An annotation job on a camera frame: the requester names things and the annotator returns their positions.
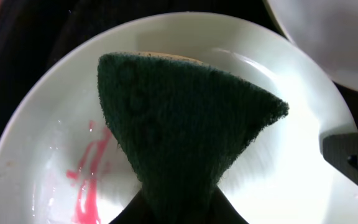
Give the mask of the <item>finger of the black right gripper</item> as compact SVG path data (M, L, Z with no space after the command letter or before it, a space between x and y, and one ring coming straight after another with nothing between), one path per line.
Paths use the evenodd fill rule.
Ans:
M328 163L358 185L358 133L327 136L322 150Z

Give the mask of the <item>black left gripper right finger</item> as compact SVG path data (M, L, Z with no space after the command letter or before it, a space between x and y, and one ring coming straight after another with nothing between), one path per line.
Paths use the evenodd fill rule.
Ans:
M231 205L226 196L217 187L209 205L210 224L249 224Z

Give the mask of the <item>green yellow sponge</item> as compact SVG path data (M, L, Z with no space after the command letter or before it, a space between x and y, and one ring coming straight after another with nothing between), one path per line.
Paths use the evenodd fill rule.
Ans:
M230 73L151 54L100 56L97 86L150 223L209 223L224 172L289 111L287 102Z

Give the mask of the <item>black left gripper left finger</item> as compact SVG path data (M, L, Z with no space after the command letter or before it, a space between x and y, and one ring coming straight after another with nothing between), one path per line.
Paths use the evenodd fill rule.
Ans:
M150 210L145 202L142 191L138 191L127 207L109 224L148 224Z

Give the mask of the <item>mint green plate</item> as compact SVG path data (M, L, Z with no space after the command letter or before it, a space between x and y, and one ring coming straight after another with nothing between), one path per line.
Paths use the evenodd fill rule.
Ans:
M358 0L267 0L284 35L331 79L358 91Z
M98 59L115 51L193 58L288 102L219 181L249 223L358 223L358 186L328 164L327 134L357 128L343 97L306 54L262 26L220 14L151 16L71 51L31 89L0 138L0 223L108 223L140 183L104 127Z

